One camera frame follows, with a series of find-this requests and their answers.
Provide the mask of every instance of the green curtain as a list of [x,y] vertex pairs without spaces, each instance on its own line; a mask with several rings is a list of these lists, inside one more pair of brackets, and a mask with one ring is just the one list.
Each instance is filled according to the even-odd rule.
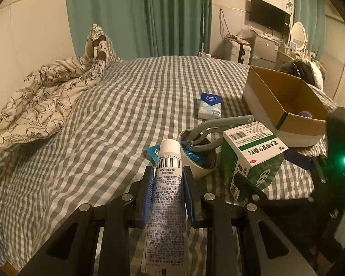
[[66,0],[76,55],[93,23],[110,37],[125,60],[209,51],[212,0]]
[[308,54],[315,51],[320,59],[325,37],[325,1],[295,0],[294,22],[301,22],[308,34]]

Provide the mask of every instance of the metal screw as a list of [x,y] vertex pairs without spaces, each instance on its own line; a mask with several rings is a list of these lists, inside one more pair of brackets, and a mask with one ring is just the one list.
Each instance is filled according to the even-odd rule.
[[214,193],[206,193],[204,195],[204,199],[205,200],[214,200],[215,199],[215,195],[214,195]]
[[122,200],[124,201],[129,201],[129,200],[132,200],[133,199],[133,195],[132,194],[129,194],[129,193],[126,193],[126,194],[123,194],[121,196]]
[[254,201],[258,201],[258,200],[259,200],[259,196],[258,196],[257,194],[253,194],[253,195],[252,195],[252,199],[253,199]]
[[86,211],[88,211],[90,208],[91,208],[91,206],[90,206],[89,204],[81,204],[81,205],[79,206],[79,210],[80,210],[81,212],[86,212]]
[[333,213],[330,213],[330,216],[331,216],[331,218],[336,219],[338,214],[339,214],[339,211],[336,209],[336,210],[334,210]]
[[255,212],[257,210],[257,206],[255,204],[247,204],[247,209],[251,212]]

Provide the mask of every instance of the bed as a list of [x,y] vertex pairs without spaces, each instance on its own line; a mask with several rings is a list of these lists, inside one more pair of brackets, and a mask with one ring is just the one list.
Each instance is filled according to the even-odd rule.
[[[80,204],[105,204],[140,180],[151,164],[147,147],[202,121],[201,92],[222,96],[224,117],[250,114],[242,100],[247,65],[193,56],[113,56],[105,66],[100,81],[74,101],[60,131],[8,149],[10,161],[0,166],[0,264],[22,268]],[[336,108],[312,89],[329,111]],[[302,153],[326,154],[325,140]],[[216,171],[205,182],[209,192],[232,201]],[[308,171],[284,160],[264,192],[282,199],[307,197],[312,190]],[[132,275],[139,273],[144,238],[142,230],[131,230]],[[190,274],[204,275],[206,230],[189,228],[188,245]]]

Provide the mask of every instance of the barcode on tube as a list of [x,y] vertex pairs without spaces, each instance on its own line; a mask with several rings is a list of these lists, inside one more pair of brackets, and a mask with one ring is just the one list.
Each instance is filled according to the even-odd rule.
[[159,158],[157,169],[165,168],[165,167],[180,168],[180,159],[178,159],[178,158]]
[[246,136],[247,136],[247,134],[245,132],[243,132],[243,131],[230,134],[230,137],[232,137],[234,140],[237,140],[237,139],[240,139],[240,138],[244,138]]

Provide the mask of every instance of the wall-mounted tv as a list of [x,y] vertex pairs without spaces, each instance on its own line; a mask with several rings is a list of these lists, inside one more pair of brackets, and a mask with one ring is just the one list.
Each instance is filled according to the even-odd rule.
[[252,0],[249,20],[285,36],[289,33],[290,14],[262,0]]

